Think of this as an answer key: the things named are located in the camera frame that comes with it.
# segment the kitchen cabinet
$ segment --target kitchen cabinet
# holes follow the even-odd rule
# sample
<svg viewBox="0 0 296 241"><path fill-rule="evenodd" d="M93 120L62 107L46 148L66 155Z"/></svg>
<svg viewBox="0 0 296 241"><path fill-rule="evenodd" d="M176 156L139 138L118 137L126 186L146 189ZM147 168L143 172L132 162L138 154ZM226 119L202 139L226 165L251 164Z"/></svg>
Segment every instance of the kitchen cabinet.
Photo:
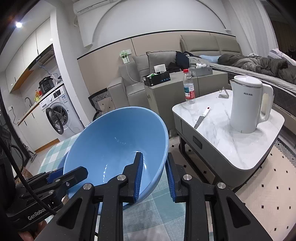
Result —
<svg viewBox="0 0 296 241"><path fill-rule="evenodd" d="M38 56L36 31L34 31L22 45L24 55L24 65L27 68Z"/></svg>
<svg viewBox="0 0 296 241"><path fill-rule="evenodd" d="M7 87L9 92L11 91L11 89L15 84L14 66L15 64L13 63L13 59L12 59L5 70Z"/></svg>
<svg viewBox="0 0 296 241"><path fill-rule="evenodd" d="M37 122L38 136L41 137L38 138L40 143L38 148L59 137L59 134L53 129L49 123L49 120L47 119L46 113L41 110L40 106L37 106L32 111L32 114Z"/></svg>
<svg viewBox="0 0 296 241"><path fill-rule="evenodd" d="M22 73L25 71L25 64L24 64L24 57L23 57L23 50L22 46L13 56L12 60L8 64L5 74L6 74L6 81L9 92L20 78Z"/></svg>
<svg viewBox="0 0 296 241"><path fill-rule="evenodd" d="M19 128L34 151L59 138L40 106L19 124Z"/></svg>
<svg viewBox="0 0 296 241"><path fill-rule="evenodd" d="M30 113L19 125L22 134L24 135L24 137L26 138L27 142L30 144L33 150L36 150L36 133L34 132L35 125L36 122L32 116L32 113Z"/></svg>
<svg viewBox="0 0 296 241"><path fill-rule="evenodd" d="M15 80L17 81L27 68L25 67L25 63L24 63L22 46L16 52L14 58L15 58Z"/></svg>
<svg viewBox="0 0 296 241"><path fill-rule="evenodd" d="M52 44L52 34L50 29L50 18L47 19L36 29L36 40L38 54L41 54L49 45Z"/></svg>

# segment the metal screw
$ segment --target metal screw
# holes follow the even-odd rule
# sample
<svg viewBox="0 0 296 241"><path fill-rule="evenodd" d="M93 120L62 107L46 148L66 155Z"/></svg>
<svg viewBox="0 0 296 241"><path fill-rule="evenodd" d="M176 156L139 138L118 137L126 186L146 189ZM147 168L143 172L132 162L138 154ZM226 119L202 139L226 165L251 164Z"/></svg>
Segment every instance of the metal screw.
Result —
<svg viewBox="0 0 296 241"><path fill-rule="evenodd" d="M185 180L189 181L189 180L192 179L192 176L189 175L189 174L185 174L185 175L183 176L183 178L184 178Z"/></svg>
<svg viewBox="0 0 296 241"><path fill-rule="evenodd" d="M217 186L218 186L218 188L220 188L220 189L224 189L224 188L226 188L225 183L218 183Z"/></svg>
<svg viewBox="0 0 296 241"><path fill-rule="evenodd" d="M89 190L89 189L91 189L91 184L90 184L90 183L86 183L86 184L84 184L84 185L83 185L83 189L84 189L84 190Z"/></svg>
<svg viewBox="0 0 296 241"><path fill-rule="evenodd" d="M118 181L123 181L123 180L125 180L125 179L126 179L126 176L123 175L123 174L117 176L117 180L118 180Z"/></svg>

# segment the tissue box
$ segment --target tissue box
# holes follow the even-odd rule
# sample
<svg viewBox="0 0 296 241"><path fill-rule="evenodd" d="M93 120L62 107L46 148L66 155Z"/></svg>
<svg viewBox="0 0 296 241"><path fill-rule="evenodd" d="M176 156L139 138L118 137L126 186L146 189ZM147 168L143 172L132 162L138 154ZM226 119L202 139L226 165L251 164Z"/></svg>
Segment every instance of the tissue box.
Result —
<svg viewBox="0 0 296 241"><path fill-rule="evenodd" d="M213 68L212 67L205 67L205 68L200 68L200 69L189 68L189 73L193 77L211 75L211 74L213 74Z"/></svg>
<svg viewBox="0 0 296 241"><path fill-rule="evenodd" d="M151 77L143 77L144 85L146 86L155 86L170 80L170 73L167 71L162 74L154 75Z"/></svg>

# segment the kitchen faucet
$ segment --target kitchen faucet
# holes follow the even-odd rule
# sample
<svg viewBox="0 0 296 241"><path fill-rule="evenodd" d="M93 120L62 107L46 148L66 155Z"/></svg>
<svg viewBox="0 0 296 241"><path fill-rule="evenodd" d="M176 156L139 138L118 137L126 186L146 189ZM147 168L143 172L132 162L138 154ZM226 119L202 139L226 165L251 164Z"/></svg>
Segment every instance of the kitchen faucet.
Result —
<svg viewBox="0 0 296 241"><path fill-rule="evenodd" d="M26 99L29 99L29 101L30 101L29 107L32 107L32 102L31 102L30 98L29 97L26 97L25 98L25 102L26 102Z"/></svg>

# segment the gray pillow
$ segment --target gray pillow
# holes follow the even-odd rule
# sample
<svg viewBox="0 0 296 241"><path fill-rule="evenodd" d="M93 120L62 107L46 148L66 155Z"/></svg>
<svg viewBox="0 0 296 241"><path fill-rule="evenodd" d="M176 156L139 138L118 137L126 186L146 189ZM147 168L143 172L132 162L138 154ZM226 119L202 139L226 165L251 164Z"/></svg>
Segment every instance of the gray pillow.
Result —
<svg viewBox="0 0 296 241"><path fill-rule="evenodd" d="M165 64L166 67L169 64L176 63L176 51L159 51L159 52L146 52L149 62L149 73L155 72L154 66Z"/></svg>
<svg viewBox="0 0 296 241"><path fill-rule="evenodd" d="M143 82L143 77L149 75L149 62L146 54L141 56L133 56L133 60L137 65L137 69L140 75L140 80Z"/></svg>

